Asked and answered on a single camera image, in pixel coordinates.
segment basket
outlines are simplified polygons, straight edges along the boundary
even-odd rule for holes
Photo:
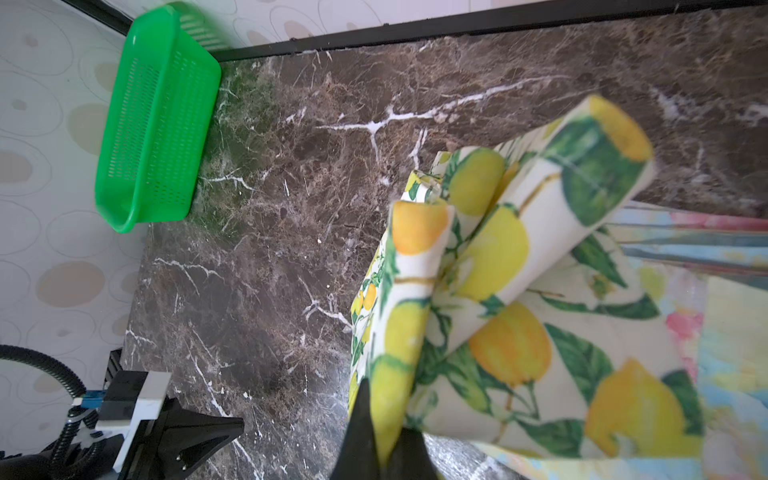
[[[170,6],[125,39],[96,172],[96,208],[118,233],[189,213],[221,66]]]

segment lemon print cloth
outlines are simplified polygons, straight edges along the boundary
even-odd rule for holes
[[[598,96],[493,148],[438,152],[389,212],[352,304],[350,409],[525,458],[685,458],[703,420],[664,319],[602,225],[654,175]]]

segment black strip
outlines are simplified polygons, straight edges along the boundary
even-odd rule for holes
[[[91,18],[95,18],[121,35],[128,35],[128,29],[133,23],[133,20],[125,14],[101,0],[64,0],[64,3],[75,7]]]
[[[255,47],[213,51],[211,54],[218,61],[233,61],[288,55],[308,50],[334,50],[415,41],[447,35],[479,35],[582,22],[695,12],[705,8],[765,4],[768,4],[768,0],[551,0],[449,17],[428,18],[417,22],[384,24],[381,27],[343,31]]]

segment white wall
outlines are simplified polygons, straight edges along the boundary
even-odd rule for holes
[[[92,389],[123,343],[146,234],[118,236],[94,206],[123,40],[55,0],[0,0],[0,343],[51,354]],[[0,361],[0,450],[39,452],[69,402]]]
[[[163,0],[105,0],[131,18]],[[190,0],[232,48],[541,0]]]

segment marble surface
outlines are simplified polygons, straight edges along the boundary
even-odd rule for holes
[[[645,128],[640,200],[766,217],[768,8],[308,52],[224,65],[197,196],[152,225],[124,365],[246,432],[195,478],[328,478],[349,305],[408,172],[599,92]],[[445,477],[514,478],[429,439]]]

